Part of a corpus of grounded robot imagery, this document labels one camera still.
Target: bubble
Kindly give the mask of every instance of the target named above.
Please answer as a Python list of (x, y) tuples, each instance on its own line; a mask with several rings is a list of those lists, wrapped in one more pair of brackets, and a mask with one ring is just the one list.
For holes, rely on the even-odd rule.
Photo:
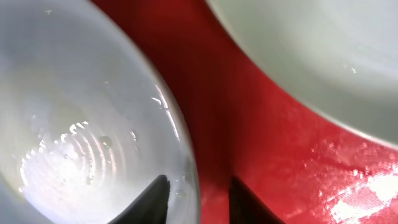
[(98, 140), (105, 147), (107, 147), (107, 148), (112, 147), (112, 139), (111, 138), (109, 138), (107, 136), (101, 136), (98, 138)]

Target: white plate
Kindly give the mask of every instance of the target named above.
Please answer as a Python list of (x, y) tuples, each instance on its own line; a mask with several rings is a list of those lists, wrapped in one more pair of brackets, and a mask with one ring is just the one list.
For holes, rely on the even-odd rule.
[(346, 129), (398, 145), (398, 2), (208, 2), (285, 91)]

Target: red surface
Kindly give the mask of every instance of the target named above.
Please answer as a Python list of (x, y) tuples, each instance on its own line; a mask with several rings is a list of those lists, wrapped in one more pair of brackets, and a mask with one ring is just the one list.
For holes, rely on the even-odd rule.
[(204, 0), (95, 0), (157, 67), (192, 135), (202, 223), (228, 223), (238, 175), (287, 223), (398, 223), (398, 153), (297, 103)]

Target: black plastic piece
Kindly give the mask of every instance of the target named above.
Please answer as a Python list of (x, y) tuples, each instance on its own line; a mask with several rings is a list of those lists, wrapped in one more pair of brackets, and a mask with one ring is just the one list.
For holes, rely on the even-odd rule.
[(237, 177), (229, 186), (230, 224), (283, 224)]
[(170, 182), (158, 176), (112, 224), (165, 224)]

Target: white bowl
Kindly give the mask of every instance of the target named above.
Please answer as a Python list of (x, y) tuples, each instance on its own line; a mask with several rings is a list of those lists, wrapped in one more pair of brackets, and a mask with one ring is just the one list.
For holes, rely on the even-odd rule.
[(199, 222), (179, 109), (94, 5), (0, 0), (0, 85), (3, 223), (107, 223), (160, 174), (167, 223)]
[(398, 145), (396, 1), (208, 2), (285, 91), (346, 129)]

